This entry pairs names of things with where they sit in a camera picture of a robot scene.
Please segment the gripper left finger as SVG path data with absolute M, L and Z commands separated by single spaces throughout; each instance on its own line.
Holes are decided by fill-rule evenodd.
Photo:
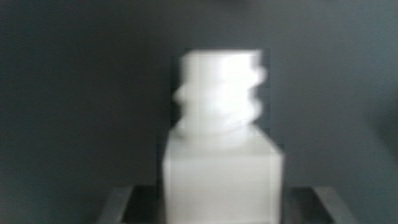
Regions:
M 157 224 L 154 186 L 132 185 L 111 189 L 95 224 Z

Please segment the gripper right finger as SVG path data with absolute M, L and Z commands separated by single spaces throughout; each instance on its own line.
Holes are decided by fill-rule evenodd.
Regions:
M 289 224 L 358 224 L 339 194 L 330 187 L 291 189 Z

